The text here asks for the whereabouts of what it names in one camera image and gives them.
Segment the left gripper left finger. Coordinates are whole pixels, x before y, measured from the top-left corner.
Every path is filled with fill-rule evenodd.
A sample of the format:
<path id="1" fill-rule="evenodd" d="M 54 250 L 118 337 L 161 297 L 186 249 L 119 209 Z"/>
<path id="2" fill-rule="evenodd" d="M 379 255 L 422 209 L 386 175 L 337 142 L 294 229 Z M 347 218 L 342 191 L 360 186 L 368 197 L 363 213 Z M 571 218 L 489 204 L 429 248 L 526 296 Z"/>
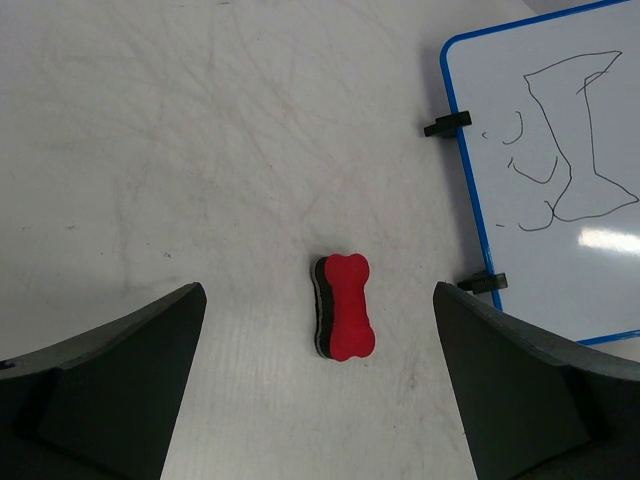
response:
<path id="1" fill-rule="evenodd" d="M 2 361 L 2 478 L 160 478 L 206 304 L 194 282 Z"/>

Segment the red bone-shaped eraser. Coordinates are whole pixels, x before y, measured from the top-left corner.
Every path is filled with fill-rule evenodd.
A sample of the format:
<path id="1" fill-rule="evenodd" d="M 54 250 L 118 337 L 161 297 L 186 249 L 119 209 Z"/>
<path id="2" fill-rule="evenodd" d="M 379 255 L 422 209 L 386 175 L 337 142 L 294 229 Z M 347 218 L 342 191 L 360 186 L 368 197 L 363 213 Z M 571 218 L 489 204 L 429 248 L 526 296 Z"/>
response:
<path id="1" fill-rule="evenodd" d="M 369 263 L 359 253 L 332 254 L 315 262 L 315 345 L 321 357 L 345 362 L 374 351 L 376 335 L 365 295 L 369 277 Z"/>

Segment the blue-framed whiteboard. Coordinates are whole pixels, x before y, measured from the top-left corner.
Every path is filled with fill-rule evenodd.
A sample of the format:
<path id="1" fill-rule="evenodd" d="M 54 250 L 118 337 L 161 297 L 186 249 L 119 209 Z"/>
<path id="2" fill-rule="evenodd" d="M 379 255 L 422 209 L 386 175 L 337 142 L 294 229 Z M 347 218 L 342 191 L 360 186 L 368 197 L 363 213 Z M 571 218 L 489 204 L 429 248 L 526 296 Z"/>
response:
<path id="1" fill-rule="evenodd" d="M 493 305 L 596 345 L 639 333 L 639 5 L 457 35 L 440 53 Z"/>

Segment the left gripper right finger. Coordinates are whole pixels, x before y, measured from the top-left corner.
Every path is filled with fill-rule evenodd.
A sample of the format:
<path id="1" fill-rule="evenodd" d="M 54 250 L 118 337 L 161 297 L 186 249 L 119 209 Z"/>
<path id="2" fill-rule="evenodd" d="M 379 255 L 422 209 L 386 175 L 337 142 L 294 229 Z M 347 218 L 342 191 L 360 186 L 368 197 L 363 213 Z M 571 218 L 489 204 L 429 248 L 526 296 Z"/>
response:
<path id="1" fill-rule="evenodd" d="M 454 285 L 438 334 L 480 479 L 636 479 L 639 365 L 501 312 Z"/>

